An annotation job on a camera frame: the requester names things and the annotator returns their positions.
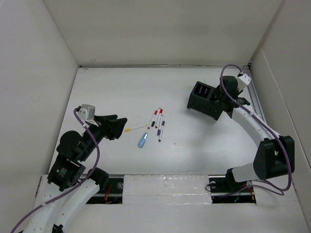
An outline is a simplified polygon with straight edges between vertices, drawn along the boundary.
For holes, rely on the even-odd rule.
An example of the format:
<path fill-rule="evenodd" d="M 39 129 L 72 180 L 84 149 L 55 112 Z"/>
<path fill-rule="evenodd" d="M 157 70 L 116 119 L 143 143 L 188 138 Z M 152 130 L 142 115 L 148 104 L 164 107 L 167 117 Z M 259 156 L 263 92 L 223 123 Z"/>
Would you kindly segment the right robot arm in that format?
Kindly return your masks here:
<path fill-rule="evenodd" d="M 225 175 L 225 186 L 236 191 L 247 181 L 266 182 L 267 179 L 288 175 L 295 169 L 295 145 L 291 136 L 282 136 L 269 127 L 255 113 L 245 98 L 240 98 L 239 81 L 233 76 L 222 76 L 217 87 L 223 112 L 238 123 L 257 146 L 254 161 L 230 168 Z"/>

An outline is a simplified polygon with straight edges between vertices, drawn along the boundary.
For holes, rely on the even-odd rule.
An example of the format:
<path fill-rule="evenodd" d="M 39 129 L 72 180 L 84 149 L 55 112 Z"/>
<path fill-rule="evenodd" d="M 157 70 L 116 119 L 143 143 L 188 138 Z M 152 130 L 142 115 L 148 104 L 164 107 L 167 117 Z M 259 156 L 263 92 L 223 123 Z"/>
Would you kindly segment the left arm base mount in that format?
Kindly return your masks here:
<path fill-rule="evenodd" d="M 109 175 L 96 168 L 90 179 L 99 184 L 100 189 L 86 202 L 87 204 L 122 204 L 124 175 Z"/>

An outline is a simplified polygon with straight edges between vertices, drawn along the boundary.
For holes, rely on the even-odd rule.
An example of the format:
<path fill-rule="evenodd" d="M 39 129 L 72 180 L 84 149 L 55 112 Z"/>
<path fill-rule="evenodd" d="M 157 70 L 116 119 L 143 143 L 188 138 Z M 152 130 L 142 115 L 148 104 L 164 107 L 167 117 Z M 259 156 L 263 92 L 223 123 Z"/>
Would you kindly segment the blue highlighter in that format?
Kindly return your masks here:
<path fill-rule="evenodd" d="M 143 148 L 146 141 L 147 141 L 147 138 L 148 138 L 148 133 L 144 133 L 143 136 L 141 137 L 139 143 L 138 143 L 138 147 L 139 148 Z"/>

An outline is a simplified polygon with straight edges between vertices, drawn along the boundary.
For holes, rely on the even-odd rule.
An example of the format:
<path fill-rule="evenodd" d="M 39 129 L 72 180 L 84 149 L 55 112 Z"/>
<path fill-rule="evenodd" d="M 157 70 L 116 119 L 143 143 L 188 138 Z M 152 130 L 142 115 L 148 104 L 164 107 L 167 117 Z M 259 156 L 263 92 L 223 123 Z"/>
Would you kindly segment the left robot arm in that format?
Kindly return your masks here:
<path fill-rule="evenodd" d="M 25 233 L 64 233 L 89 199 L 108 188 L 108 173 L 97 167 L 99 143 L 103 139 L 119 139 L 127 118 L 107 115 L 86 120 L 77 112 L 78 109 L 74 109 L 73 114 L 85 132 L 67 131 L 61 136 L 42 203 L 27 213 L 12 232 L 31 217 Z"/>

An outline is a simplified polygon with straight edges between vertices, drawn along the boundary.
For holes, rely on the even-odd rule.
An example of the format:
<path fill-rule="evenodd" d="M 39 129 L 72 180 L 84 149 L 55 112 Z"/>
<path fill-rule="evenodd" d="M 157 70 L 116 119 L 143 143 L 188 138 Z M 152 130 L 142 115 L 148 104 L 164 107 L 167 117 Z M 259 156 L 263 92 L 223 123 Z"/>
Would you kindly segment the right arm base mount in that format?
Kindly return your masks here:
<path fill-rule="evenodd" d="M 209 175 L 205 190 L 211 194 L 213 204 L 253 203 L 256 204 L 254 189 L 247 182 L 236 182 L 232 169 L 225 175 Z"/>

